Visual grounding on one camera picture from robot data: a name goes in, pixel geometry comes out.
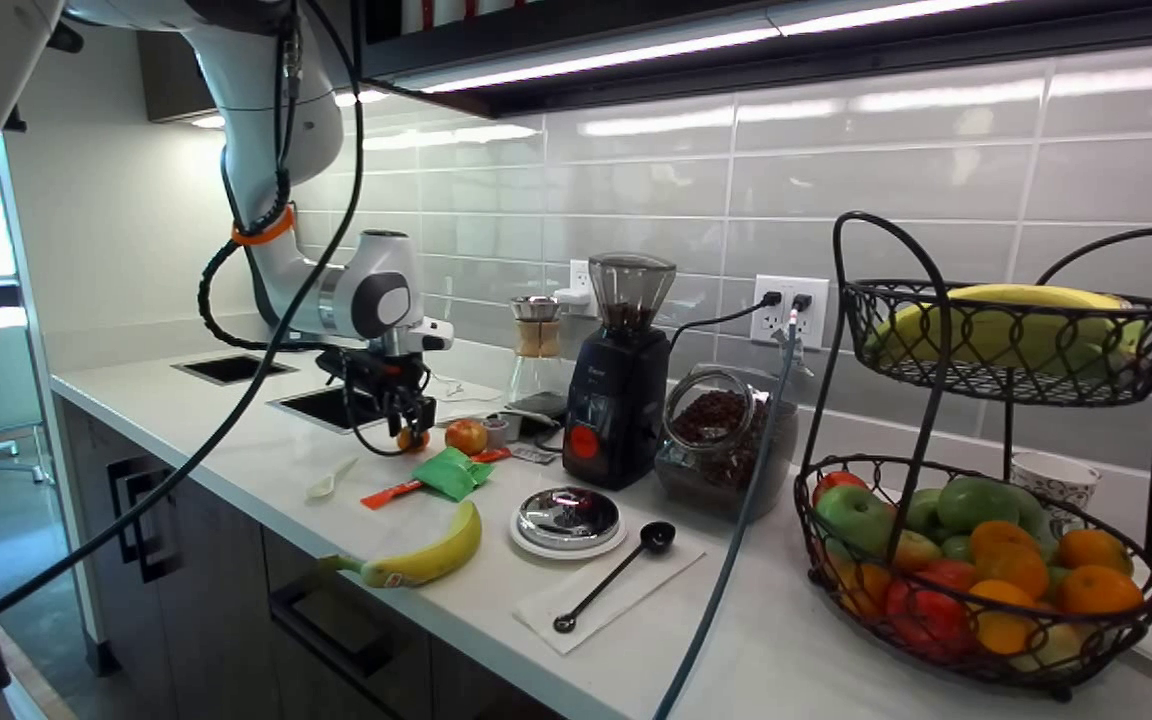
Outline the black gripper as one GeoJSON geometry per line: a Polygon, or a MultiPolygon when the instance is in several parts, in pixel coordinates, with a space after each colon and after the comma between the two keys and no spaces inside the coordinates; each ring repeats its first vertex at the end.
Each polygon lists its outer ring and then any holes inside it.
{"type": "Polygon", "coordinates": [[[389,438],[399,438],[406,418],[418,418],[418,445],[427,445],[438,402],[427,395],[431,368],[419,354],[325,348],[315,364],[344,383],[344,402],[381,412],[389,438]]]}

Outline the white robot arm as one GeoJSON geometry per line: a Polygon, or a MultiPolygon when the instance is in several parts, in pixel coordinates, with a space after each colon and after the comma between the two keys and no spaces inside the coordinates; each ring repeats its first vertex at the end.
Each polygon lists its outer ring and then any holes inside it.
{"type": "Polygon", "coordinates": [[[344,224],[315,253],[300,243],[292,188],[363,158],[361,52],[325,0],[0,0],[0,131],[27,102],[53,109],[14,158],[31,296],[175,287],[201,253],[186,228],[218,221],[258,255],[278,335],[395,348],[423,323],[399,238],[344,224]],[[145,37],[179,42],[224,116],[203,197],[133,123],[145,37]]]}

